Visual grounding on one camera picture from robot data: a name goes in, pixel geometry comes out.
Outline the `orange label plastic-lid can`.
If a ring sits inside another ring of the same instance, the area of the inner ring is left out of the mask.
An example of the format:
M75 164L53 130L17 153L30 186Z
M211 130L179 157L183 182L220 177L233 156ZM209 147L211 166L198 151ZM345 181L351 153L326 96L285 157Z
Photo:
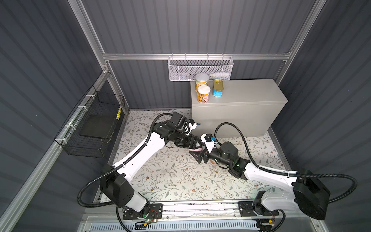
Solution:
M207 103L209 101L210 87L208 85L201 85L197 89L197 100L200 103Z

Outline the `gold rectangular tin can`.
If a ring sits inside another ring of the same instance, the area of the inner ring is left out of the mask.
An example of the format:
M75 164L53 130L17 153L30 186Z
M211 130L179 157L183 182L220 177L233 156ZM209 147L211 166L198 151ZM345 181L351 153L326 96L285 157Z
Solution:
M213 96L222 97L224 90L223 81L221 79L215 79L213 81Z

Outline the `green yellow plastic-lid can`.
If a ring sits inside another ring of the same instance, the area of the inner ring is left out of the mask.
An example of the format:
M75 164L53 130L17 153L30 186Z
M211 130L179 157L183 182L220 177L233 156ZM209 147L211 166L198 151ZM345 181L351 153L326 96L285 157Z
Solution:
M209 75L206 73L198 73L195 76L195 90L198 91L198 87L202 85L208 85Z

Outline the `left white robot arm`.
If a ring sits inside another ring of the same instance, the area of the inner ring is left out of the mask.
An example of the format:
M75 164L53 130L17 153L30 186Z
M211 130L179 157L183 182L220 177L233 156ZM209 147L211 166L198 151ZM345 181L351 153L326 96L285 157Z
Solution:
M134 190L130 182L142 166L169 142L177 147L197 149L200 140L192 134L197 126L193 119L180 113L158 115L150 126L147 137L125 158L113 164L112 174L100 179L100 190L119 208L129 208L144 217L149 211L149 201Z

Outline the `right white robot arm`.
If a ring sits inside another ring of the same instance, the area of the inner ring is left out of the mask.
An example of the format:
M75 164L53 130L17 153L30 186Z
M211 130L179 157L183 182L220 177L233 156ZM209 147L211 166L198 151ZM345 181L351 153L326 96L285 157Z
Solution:
M209 151L191 150L190 154L198 163L215 161L222 168L237 179L263 182L283 190L282 193L264 190L260 191L254 201L255 212L275 210L300 210L307 216L324 220L330 197L329 189L311 172L304 171L304 177L295 177L295 172L278 171L273 174L272 168L263 171L256 167L250 160L239 157L238 149L231 143L225 142L220 148L215 146Z

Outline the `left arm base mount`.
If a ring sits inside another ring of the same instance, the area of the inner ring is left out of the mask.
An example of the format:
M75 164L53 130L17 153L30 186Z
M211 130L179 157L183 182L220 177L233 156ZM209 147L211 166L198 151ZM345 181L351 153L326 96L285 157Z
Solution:
M163 204L147 203L145 207L137 212L132 208L123 209L123 220L135 219L162 219Z

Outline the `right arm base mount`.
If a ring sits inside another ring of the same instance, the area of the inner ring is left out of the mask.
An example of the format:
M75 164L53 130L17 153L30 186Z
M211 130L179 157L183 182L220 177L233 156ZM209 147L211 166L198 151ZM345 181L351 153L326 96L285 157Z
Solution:
M239 201L238 210L242 217L276 217L279 216L279 211L269 211L262 205L254 205L254 201Z

